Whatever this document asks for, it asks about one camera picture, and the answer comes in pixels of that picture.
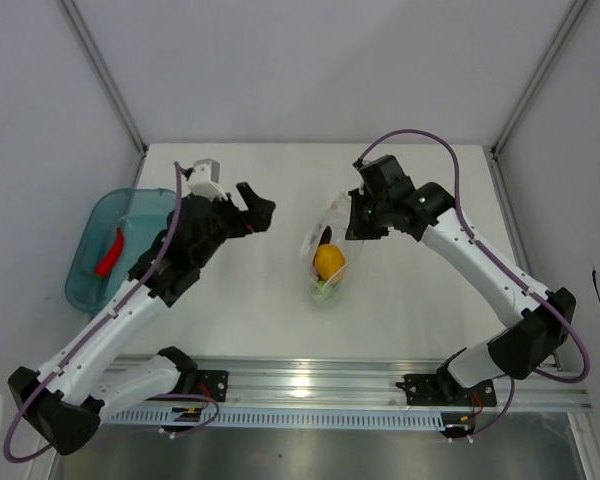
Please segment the red chili pepper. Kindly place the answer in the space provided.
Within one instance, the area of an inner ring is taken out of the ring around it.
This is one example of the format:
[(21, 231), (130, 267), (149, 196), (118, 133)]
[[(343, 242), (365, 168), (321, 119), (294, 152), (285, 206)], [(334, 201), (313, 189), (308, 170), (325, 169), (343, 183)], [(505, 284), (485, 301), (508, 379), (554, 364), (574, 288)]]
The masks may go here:
[(123, 231), (120, 227), (116, 228), (116, 236), (114, 239), (114, 243), (109, 248), (104, 257), (97, 264), (94, 273), (100, 277), (104, 278), (108, 276), (116, 266), (122, 251), (124, 249), (125, 239)]

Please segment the right aluminium corner post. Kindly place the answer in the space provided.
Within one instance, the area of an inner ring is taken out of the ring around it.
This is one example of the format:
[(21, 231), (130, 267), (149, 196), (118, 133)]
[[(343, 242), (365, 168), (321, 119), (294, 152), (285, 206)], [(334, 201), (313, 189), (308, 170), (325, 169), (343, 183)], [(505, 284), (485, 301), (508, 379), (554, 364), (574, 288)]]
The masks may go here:
[(590, 0), (569, 2), (566, 12), (544, 48), (536, 67), (491, 147), (490, 152), (495, 160), (498, 160), (503, 154), (506, 146), (522, 125), (561, 56), (566, 51), (571, 38), (575, 35), (593, 4), (594, 2)]

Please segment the yellow lemon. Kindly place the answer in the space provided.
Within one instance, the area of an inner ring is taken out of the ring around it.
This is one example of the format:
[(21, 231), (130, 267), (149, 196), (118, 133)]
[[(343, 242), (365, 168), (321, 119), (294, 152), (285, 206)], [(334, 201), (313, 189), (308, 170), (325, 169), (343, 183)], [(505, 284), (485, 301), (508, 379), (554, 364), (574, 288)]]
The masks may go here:
[(318, 246), (313, 266), (322, 281), (329, 281), (345, 264), (346, 258), (336, 245), (329, 243)]

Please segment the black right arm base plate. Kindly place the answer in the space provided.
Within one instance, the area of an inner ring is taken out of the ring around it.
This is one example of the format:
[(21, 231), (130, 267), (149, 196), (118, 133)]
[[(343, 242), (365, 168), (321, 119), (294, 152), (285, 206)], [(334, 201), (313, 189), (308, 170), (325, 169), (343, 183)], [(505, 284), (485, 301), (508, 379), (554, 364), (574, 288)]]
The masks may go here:
[(405, 374), (395, 383), (403, 391), (409, 406), (495, 407), (497, 397), (492, 380), (473, 387), (460, 386), (451, 377), (437, 374)]

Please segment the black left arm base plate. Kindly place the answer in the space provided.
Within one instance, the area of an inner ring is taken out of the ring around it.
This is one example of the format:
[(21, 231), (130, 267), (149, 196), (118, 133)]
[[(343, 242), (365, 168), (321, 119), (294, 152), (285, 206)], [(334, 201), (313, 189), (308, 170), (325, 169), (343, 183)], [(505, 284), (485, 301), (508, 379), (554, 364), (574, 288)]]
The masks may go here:
[(228, 386), (228, 371), (203, 369), (182, 374), (168, 394), (196, 394), (212, 398), (217, 402), (224, 402)]

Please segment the clear dotted zip top bag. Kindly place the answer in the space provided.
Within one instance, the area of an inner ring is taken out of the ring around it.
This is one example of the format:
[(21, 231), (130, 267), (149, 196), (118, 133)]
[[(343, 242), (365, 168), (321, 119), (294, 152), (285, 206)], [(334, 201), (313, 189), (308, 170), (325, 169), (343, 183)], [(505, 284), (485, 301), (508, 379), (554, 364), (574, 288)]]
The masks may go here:
[(347, 286), (364, 247), (346, 236), (351, 198), (340, 191), (305, 236), (300, 263), (311, 300), (319, 306), (334, 303)]

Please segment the purple eggplant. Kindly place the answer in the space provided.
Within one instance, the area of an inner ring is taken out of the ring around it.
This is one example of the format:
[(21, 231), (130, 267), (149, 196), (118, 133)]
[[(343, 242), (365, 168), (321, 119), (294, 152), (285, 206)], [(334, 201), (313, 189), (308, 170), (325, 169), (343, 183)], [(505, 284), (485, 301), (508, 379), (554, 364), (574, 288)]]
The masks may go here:
[(330, 225), (326, 225), (321, 233), (319, 244), (329, 244), (332, 239), (332, 229)]

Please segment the light green pepper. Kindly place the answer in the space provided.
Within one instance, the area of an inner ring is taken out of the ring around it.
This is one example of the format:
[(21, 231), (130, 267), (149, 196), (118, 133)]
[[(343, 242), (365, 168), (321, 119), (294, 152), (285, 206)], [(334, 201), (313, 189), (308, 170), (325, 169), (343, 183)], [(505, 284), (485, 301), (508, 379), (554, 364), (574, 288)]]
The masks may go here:
[(310, 287), (311, 298), (318, 304), (324, 304), (334, 299), (339, 286), (322, 280), (314, 281)]

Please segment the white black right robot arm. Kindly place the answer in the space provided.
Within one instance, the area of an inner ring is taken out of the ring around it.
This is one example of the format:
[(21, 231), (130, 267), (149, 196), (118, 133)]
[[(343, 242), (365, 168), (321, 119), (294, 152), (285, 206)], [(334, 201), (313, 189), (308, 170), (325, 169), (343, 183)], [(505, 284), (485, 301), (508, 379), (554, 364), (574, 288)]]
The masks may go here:
[(398, 160), (357, 160), (361, 186), (350, 191), (349, 240), (379, 240), (396, 230), (451, 264), (495, 312), (503, 330), (450, 357), (438, 370), (438, 395), (459, 403), (484, 380), (523, 380), (567, 339), (576, 301), (552, 291), (491, 251), (475, 227), (459, 216), (456, 199), (441, 185), (415, 187)]

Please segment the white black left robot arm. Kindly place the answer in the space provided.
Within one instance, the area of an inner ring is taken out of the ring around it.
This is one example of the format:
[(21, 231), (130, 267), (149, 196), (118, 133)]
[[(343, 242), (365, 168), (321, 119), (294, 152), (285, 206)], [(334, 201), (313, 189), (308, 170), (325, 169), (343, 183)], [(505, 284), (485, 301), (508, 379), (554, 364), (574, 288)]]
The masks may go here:
[(222, 244), (269, 229), (276, 209), (246, 182), (237, 190), (245, 209), (229, 195), (178, 197), (166, 227), (130, 269), (104, 309), (54, 357), (36, 369), (21, 366), (8, 379), (18, 413), (7, 430), (5, 458), (20, 462), (11, 440), (26, 421), (49, 448), (70, 455), (101, 424), (147, 400), (183, 400), (216, 406), (201, 384), (197, 363), (176, 347), (159, 350), (143, 364), (108, 380), (103, 374), (122, 348), (169, 310), (200, 278)]

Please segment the left aluminium corner post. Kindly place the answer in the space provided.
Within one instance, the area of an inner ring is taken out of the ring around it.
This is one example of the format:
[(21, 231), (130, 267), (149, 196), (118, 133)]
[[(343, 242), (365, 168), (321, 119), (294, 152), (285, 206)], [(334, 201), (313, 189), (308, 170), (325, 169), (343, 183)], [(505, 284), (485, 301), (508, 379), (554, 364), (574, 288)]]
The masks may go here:
[(89, 64), (100, 88), (109, 101), (114, 114), (121, 123), (134, 149), (143, 156), (148, 147), (143, 140), (139, 128), (133, 119), (104, 55), (89, 28), (78, 3), (74, 0), (58, 0), (56, 2), (65, 21), (74, 35), (83, 55)]

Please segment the aluminium corner post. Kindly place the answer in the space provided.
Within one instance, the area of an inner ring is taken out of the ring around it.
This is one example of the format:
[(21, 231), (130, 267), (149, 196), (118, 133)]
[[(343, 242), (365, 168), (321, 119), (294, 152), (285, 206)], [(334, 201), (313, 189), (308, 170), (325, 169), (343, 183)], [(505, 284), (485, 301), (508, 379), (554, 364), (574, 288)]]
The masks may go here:
[(503, 154), (506, 146), (522, 125), (561, 56), (566, 51), (571, 38), (575, 35), (593, 4), (594, 2), (590, 0), (569, 2), (566, 12), (544, 48), (536, 67), (491, 147), (490, 152), (495, 160), (498, 160)]
[(104, 55), (89, 28), (78, 3), (74, 0), (58, 0), (56, 2), (65, 21), (74, 35), (83, 55), (89, 64), (100, 88), (109, 101), (114, 114), (121, 123), (134, 149), (143, 156), (148, 147), (143, 140), (139, 128), (133, 119)]

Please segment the aluminium front rail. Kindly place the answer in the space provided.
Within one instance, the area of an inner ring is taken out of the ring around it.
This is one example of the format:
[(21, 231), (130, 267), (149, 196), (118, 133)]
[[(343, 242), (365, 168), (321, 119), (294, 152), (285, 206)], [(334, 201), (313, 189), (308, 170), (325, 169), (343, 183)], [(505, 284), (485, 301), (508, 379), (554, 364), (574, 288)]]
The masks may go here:
[[(126, 355), (97, 374), (92, 396), (113, 387), (113, 379), (149, 356)], [(405, 374), (434, 373), (440, 361), (325, 360), (198, 357), (201, 370), (229, 373), (223, 407), (391, 410), (406, 407), (405, 393), (395, 384)], [(516, 381), (510, 412), (589, 412), (584, 384), (562, 384), (533, 374)]]

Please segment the teal plastic bin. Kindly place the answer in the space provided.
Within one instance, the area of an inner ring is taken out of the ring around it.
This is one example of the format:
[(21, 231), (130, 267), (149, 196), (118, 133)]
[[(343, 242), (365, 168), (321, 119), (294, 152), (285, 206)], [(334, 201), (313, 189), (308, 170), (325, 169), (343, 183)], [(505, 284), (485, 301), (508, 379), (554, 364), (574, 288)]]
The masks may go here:
[(104, 308), (138, 258), (167, 228), (175, 198), (163, 188), (123, 188), (95, 204), (65, 282), (65, 296), (73, 307), (90, 315)]

